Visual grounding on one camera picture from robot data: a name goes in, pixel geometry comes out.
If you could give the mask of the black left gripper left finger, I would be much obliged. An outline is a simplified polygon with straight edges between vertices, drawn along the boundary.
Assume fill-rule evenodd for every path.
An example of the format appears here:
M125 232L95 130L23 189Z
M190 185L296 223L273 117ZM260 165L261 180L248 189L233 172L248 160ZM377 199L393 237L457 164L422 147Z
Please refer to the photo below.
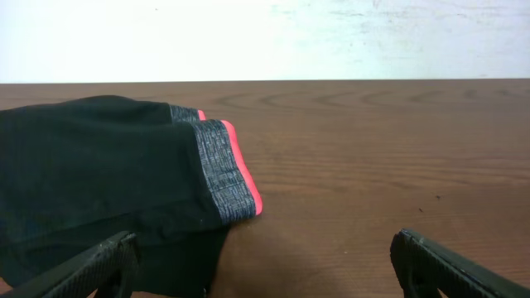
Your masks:
M123 231L2 298L129 298L139 268L137 235Z

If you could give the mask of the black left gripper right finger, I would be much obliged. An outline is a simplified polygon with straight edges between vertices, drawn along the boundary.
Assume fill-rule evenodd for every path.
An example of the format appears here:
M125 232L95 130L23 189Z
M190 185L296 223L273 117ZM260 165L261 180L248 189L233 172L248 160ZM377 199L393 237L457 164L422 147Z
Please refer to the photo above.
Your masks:
M390 258L405 298L526 298L520 286L411 229L393 237Z

